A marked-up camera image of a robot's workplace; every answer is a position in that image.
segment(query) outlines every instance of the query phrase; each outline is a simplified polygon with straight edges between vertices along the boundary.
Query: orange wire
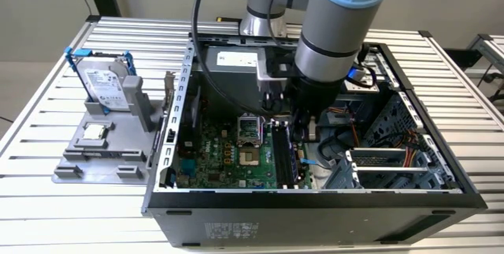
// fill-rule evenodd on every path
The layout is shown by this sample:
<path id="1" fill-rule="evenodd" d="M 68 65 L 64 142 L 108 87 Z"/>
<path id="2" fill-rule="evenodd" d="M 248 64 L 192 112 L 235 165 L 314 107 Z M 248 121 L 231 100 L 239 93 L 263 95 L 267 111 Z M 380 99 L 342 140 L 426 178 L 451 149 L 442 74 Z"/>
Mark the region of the orange wire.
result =
<path id="1" fill-rule="evenodd" d="M 352 134 L 354 134 L 354 144 L 356 147 L 359 147 L 359 138 L 358 138 L 358 132 L 355 130 L 354 122 L 351 123 L 352 125 Z"/>
<path id="2" fill-rule="evenodd" d="M 404 142 L 404 138 L 406 138 L 406 135 L 403 135 L 403 138 L 402 140 L 399 141 L 399 143 L 394 146 L 395 148 L 399 148 Z"/>
<path id="3" fill-rule="evenodd" d="M 330 110 L 331 112 L 336 112 L 336 113 L 343 113 L 343 112 L 344 112 L 344 110 L 340 109 L 340 108 L 328 108 L 328 110 Z"/>
<path id="4" fill-rule="evenodd" d="M 408 156 L 410 156 L 410 148 L 407 147 L 407 154 L 406 154 L 406 156 L 404 156 L 403 167 L 407 167 L 407 164 L 408 164 Z"/>

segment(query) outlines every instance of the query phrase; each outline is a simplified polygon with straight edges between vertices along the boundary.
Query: power supply label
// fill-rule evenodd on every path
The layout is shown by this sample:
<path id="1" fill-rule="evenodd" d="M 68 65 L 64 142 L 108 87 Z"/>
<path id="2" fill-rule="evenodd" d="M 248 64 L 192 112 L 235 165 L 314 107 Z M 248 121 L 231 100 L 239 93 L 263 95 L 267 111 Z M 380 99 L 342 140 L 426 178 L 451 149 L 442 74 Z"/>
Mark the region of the power supply label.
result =
<path id="1" fill-rule="evenodd" d="M 127 110 L 128 101 L 124 96 L 116 73 L 108 70 L 86 69 L 92 92 L 102 105 L 111 110 Z"/>
<path id="2" fill-rule="evenodd" d="M 206 223 L 210 239 L 251 239 L 258 235 L 259 223 Z"/>
<path id="3" fill-rule="evenodd" d="M 258 53 L 222 51 L 218 53 L 218 65 L 256 67 Z"/>

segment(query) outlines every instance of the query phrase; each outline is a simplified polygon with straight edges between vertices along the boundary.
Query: metal grating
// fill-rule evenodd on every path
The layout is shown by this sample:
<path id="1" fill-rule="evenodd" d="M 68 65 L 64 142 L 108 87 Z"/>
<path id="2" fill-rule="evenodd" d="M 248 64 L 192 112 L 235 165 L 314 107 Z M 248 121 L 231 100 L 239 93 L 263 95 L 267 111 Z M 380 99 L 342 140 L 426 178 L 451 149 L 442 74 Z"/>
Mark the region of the metal grating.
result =
<path id="1" fill-rule="evenodd" d="M 238 32 L 235 23 L 208 22 L 199 28 L 206 32 Z M 188 31 L 186 21 L 103 18 L 84 25 L 72 45 L 110 53 L 130 49 L 138 73 L 146 78 L 144 89 L 156 99 L 163 96 L 164 71 L 180 71 Z M 290 27 L 291 36 L 299 32 L 300 26 Z M 367 41 L 388 44 L 490 210 L 412 246 L 234 251 L 503 253 L 503 121 L 475 96 L 475 89 L 431 39 L 415 31 L 371 30 Z M 2 253 L 172 251 L 155 220 L 140 214 L 146 187 L 51 182 L 84 114 L 84 97 L 80 82 L 62 58 L 0 141 L 0 229 L 8 230 L 0 245 L 12 245 Z"/>

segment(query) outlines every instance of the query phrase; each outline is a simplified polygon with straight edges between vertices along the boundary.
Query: robotic arm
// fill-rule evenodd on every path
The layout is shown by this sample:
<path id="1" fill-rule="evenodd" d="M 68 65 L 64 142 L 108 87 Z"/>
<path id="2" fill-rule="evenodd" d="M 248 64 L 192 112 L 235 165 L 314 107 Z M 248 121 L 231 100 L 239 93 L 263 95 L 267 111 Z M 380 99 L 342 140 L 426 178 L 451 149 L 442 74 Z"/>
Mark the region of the robotic arm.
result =
<path id="1" fill-rule="evenodd" d="M 295 52 L 295 70 L 302 77 L 288 83 L 292 127 L 303 140 L 308 137 L 310 123 L 319 121 L 339 94 L 382 1 L 308 0 Z"/>

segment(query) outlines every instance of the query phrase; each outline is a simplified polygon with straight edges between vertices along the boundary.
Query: yellow wire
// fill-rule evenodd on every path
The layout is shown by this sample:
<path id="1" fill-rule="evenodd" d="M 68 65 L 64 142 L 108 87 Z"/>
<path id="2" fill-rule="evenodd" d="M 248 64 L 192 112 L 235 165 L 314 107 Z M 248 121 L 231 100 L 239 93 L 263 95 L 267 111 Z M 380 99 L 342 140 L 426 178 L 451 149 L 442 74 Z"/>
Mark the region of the yellow wire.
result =
<path id="1" fill-rule="evenodd" d="M 414 159 L 415 159 L 415 155 L 416 155 L 416 152 L 418 152 L 419 150 L 415 150 L 415 152 L 412 153 L 412 155 L 411 155 L 411 159 L 410 159 L 410 167 L 412 167 L 412 161 L 414 161 Z"/>
<path id="2" fill-rule="evenodd" d="M 410 147 L 407 147 L 407 154 L 404 155 L 404 163 L 403 163 L 403 167 L 407 167 L 408 154 L 410 154 Z"/>

